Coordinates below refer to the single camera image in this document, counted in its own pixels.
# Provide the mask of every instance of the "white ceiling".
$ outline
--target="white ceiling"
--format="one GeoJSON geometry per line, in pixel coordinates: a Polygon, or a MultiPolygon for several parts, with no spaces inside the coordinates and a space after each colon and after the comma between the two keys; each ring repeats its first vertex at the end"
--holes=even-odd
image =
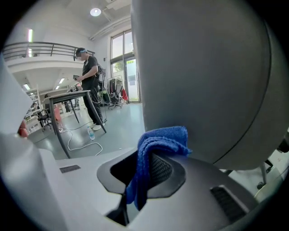
{"type": "Polygon", "coordinates": [[[74,15],[92,23],[96,29],[131,13],[131,0],[63,0],[63,5],[74,15]],[[91,16],[93,8],[101,9],[102,13],[97,17],[91,16]]]}
{"type": "Polygon", "coordinates": [[[17,82],[23,86],[28,84],[31,89],[38,86],[40,92],[55,90],[56,86],[66,88],[67,85],[71,86],[76,84],[73,80],[73,75],[81,75],[81,68],[40,68],[28,71],[14,73],[17,82]]]}

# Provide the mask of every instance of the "railing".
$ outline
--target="railing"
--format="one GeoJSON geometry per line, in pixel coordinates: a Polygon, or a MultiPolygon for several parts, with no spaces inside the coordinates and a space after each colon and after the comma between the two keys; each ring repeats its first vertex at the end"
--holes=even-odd
{"type": "Polygon", "coordinates": [[[53,42],[17,42],[4,46],[2,53],[6,61],[35,56],[68,55],[74,57],[77,48],[53,42]]]}

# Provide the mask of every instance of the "water bottle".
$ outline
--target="water bottle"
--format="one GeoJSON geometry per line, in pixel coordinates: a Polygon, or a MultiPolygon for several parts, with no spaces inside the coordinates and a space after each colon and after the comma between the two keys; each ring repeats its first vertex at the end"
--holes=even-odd
{"type": "Polygon", "coordinates": [[[95,139],[94,132],[92,131],[92,129],[89,126],[87,126],[87,132],[89,133],[90,139],[94,140],[95,139]]]}

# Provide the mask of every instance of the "door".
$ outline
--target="door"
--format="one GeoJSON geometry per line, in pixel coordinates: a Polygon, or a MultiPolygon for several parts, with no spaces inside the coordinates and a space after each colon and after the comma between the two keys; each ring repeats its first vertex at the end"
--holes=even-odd
{"type": "Polygon", "coordinates": [[[140,103],[140,83],[136,60],[125,60],[126,64],[126,79],[129,103],[140,103]]]}

